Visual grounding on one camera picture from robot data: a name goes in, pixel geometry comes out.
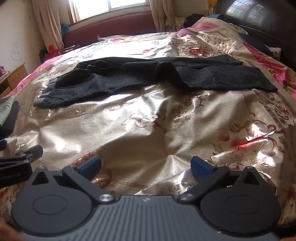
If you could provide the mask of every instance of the wooden headboard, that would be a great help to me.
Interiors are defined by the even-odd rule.
[[[295,0],[218,0],[216,13],[267,46],[281,48],[281,62],[296,71]]]

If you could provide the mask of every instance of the black pants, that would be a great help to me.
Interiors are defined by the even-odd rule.
[[[229,55],[154,59],[109,57],[81,62],[71,72],[50,80],[34,106],[67,106],[128,86],[147,86],[162,81],[170,81],[181,89],[277,90],[258,68],[244,66]]]

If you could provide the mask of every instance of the satin bedspread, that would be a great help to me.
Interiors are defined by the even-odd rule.
[[[81,61],[109,56],[220,54],[259,67],[278,92],[253,89],[182,93],[165,83],[67,108],[33,107],[51,78],[71,71]],[[93,183],[116,196],[183,193],[198,183],[190,171],[190,160],[195,155],[233,170],[252,165],[278,197],[282,207],[279,225],[296,219],[295,102],[231,27],[182,37],[178,33],[157,33],[92,44],[54,59],[33,73],[32,81],[15,94],[20,111],[8,148],[1,156],[40,144],[44,154],[32,164],[33,168],[43,165],[56,170],[97,154],[103,167]],[[1,215],[7,220],[22,185],[0,190]]]

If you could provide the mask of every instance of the gray ribbed plate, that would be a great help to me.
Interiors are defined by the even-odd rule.
[[[232,241],[207,225],[191,205],[177,203],[172,196],[121,196],[118,202],[100,205],[80,228],[56,237],[34,237],[26,241]],[[279,241],[273,233],[247,238],[249,241]]]

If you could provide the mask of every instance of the drawer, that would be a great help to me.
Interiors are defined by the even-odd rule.
[[[17,87],[19,82],[23,80],[25,77],[27,77],[28,73],[24,65],[19,67],[17,70],[15,70],[13,73],[11,73],[7,77],[7,81],[9,83],[9,86],[11,87],[12,90]]]
[[[8,87],[1,95],[0,95],[0,99],[7,96],[9,93],[11,92],[11,88]]]

